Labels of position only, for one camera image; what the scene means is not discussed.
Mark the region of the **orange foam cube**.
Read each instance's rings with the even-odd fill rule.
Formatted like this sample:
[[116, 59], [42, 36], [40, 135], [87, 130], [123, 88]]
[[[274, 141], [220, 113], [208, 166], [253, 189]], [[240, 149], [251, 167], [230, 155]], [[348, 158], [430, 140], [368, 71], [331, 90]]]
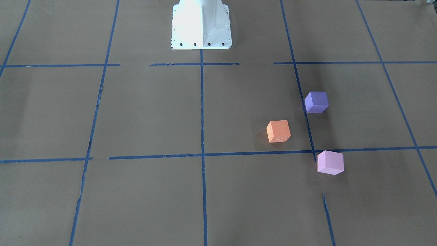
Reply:
[[287, 120], [270, 121], [266, 127], [266, 131], [270, 143], [286, 142], [291, 137]]

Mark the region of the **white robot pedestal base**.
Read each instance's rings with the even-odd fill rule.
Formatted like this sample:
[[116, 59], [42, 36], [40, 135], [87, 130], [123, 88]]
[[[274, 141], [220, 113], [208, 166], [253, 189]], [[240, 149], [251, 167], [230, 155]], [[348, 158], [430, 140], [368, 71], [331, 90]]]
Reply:
[[180, 0], [172, 14], [172, 50], [232, 47], [229, 8], [221, 0]]

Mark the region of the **pink foam cube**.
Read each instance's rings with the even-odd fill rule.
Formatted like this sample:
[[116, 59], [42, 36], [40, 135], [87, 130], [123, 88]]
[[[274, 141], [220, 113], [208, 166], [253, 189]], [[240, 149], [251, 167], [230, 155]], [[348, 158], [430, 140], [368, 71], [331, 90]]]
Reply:
[[337, 175], [344, 171], [344, 154], [325, 150], [317, 155], [317, 171]]

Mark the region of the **purple foam cube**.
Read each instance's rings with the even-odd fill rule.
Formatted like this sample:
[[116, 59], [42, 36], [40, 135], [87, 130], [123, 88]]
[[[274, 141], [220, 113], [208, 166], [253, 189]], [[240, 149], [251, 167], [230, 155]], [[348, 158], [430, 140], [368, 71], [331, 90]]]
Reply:
[[304, 103], [307, 113], [323, 113], [329, 107], [326, 92], [309, 92]]

